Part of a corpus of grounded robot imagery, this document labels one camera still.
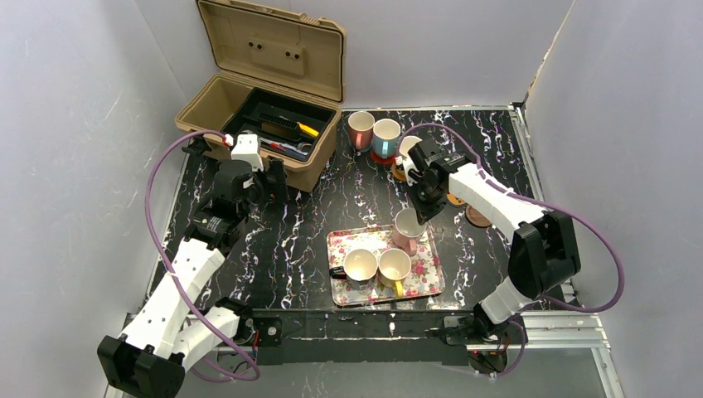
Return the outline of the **green mug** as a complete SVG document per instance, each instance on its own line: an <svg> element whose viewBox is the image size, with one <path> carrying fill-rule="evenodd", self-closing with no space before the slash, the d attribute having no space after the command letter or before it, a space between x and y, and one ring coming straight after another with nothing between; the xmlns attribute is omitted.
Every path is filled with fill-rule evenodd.
<svg viewBox="0 0 703 398"><path fill-rule="evenodd" d="M401 166L405 159L409 157L409 151L422 139L417 136L406 136L400 141L398 147L398 156L396 157L395 164Z"/></svg>

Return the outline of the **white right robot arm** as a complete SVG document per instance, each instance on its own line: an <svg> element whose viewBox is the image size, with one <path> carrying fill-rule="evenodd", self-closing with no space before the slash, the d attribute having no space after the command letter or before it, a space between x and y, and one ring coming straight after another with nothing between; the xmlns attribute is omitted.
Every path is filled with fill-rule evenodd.
<svg viewBox="0 0 703 398"><path fill-rule="evenodd" d="M581 270L574 221L562 211L519 200L484 174L471 155L447 153L422 140L403 161L416 220L424 225L453 195L487 218L511 246L507 277L473 309L473 332L482 337Z"/></svg>

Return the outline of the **dark walnut wooden coaster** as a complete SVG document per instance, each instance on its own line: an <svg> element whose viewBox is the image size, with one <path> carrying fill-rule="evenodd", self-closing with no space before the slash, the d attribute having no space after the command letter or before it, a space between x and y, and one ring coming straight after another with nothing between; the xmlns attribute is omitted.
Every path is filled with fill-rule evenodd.
<svg viewBox="0 0 703 398"><path fill-rule="evenodd" d="M488 228L492 223L472 206L467 206L465 216L468 222L477 228Z"/></svg>

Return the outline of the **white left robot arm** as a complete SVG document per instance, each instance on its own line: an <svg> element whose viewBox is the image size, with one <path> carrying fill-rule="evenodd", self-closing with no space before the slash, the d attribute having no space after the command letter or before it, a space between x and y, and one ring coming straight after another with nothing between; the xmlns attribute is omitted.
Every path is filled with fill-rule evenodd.
<svg viewBox="0 0 703 398"><path fill-rule="evenodd" d="M186 372L221 343L201 321L186 325L206 282L245 235L250 205L286 201L284 163L255 171L243 160L224 161L210 196L193 212L165 276L139 314L120 333L106 336L97 355L110 386L135 397L174 397Z"/></svg>

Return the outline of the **yellow mug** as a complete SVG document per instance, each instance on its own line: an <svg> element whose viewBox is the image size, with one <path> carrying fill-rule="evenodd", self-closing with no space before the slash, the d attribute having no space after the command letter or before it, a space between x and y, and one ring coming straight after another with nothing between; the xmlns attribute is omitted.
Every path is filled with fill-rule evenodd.
<svg viewBox="0 0 703 398"><path fill-rule="evenodd" d="M378 264L382 284L391 289L396 297L403 297L403 282L410 275L412 265L409 255L403 250L391 248L380 255Z"/></svg>

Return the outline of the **light blue mug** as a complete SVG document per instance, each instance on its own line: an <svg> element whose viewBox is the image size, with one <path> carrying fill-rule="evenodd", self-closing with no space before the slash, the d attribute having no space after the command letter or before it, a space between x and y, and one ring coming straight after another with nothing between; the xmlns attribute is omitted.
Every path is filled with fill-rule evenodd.
<svg viewBox="0 0 703 398"><path fill-rule="evenodd" d="M372 133L374 154L382 159L393 158L399 146L400 124L393 119L380 119L375 122Z"/></svg>

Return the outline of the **orange printed coaster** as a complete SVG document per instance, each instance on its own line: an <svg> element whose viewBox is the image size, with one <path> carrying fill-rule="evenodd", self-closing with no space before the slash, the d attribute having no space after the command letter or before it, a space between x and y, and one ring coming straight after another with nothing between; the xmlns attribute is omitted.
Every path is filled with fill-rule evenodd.
<svg viewBox="0 0 703 398"><path fill-rule="evenodd" d="M456 197L455 195L453 195L451 193L447 194L447 201L451 206L460 207L460 206L466 205L466 202L464 200Z"/></svg>

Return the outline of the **red coaster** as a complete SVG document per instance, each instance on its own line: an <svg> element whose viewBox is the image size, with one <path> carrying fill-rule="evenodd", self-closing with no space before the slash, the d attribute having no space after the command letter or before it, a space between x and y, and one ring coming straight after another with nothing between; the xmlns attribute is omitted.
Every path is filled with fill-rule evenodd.
<svg viewBox="0 0 703 398"><path fill-rule="evenodd" d="M384 167L385 167L385 166L390 166L391 164L394 164L394 163L395 163L395 159L396 159L396 156L395 156L395 155L392 155L392 156L390 156L390 157L388 157L388 158L382 158L381 156L379 156L379 155L378 155L375 151L373 151L373 150L371 150L370 155L371 155L371 159L372 159L374 162L376 162L376 163L378 163L378 164L380 164L380 165L382 165L382 166L384 166Z"/></svg>

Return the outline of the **black mug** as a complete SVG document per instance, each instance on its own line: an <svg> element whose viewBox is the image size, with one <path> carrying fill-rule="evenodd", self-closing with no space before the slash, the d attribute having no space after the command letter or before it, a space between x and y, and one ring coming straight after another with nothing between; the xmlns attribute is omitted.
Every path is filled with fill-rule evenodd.
<svg viewBox="0 0 703 398"><path fill-rule="evenodd" d="M329 270L333 281L346 282L351 289L366 289L376 278L378 271L377 255L366 249L349 250L341 265L335 265Z"/></svg>

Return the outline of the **orange wood coaster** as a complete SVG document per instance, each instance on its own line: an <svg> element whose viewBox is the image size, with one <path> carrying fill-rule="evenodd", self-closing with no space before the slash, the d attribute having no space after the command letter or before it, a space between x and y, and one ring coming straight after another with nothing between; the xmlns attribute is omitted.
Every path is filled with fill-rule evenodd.
<svg viewBox="0 0 703 398"><path fill-rule="evenodd" d="M407 181L406 176L405 176L405 170L403 169L403 167L401 165L397 165L395 163L392 164L391 165L391 174L398 181L401 181L401 182Z"/></svg>

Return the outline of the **floral rectangular tray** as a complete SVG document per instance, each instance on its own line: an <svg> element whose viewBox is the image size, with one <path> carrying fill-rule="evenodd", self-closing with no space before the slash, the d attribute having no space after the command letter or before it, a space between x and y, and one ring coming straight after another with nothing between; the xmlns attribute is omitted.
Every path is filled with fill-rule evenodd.
<svg viewBox="0 0 703 398"><path fill-rule="evenodd" d="M392 238L393 225L368 226L333 231L327 235L327 255L331 269L341 266L346 254L363 248L380 255L395 246ZM398 297L380 280L363 289L354 289L347 281L331 279L332 301L339 307L366 306L389 303L401 299L419 299L440 294L445 289L444 272L439 251L434 243L433 229L429 228L419 238L418 252L411 257L410 275L404 280L404 293Z"/></svg>

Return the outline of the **tan plastic toolbox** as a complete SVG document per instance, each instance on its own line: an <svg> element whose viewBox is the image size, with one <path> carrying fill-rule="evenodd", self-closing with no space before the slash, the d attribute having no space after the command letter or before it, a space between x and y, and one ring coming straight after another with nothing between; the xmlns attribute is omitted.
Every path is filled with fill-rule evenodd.
<svg viewBox="0 0 703 398"><path fill-rule="evenodd" d="M196 5L219 70L176 116L176 126L188 133L222 132L254 89L333 109L332 122L307 161L264 145L259 151L264 163L283 160L290 187L312 192L337 147L337 123L346 94L344 29L325 18L250 2Z"/></svg>

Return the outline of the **pink mug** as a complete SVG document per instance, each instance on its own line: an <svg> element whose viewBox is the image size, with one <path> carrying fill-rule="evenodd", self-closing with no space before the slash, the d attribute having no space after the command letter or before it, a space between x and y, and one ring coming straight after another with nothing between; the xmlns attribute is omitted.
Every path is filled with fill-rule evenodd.
<svg viewBox="0 0 703 398"><path fill-rule="evenodd" d="M366 111L356 111L347 119L347 133L351 147L358 152L366 152L371 148L375 117Z"/></svg>
<svg viewBox="0 0 703 398"><path fill-rule="evenodd" d="M413 257L418 253L419 240L426 230L427 224L419 223L416 210L408 207L395 215L391 239L399 249Z"/></svg>

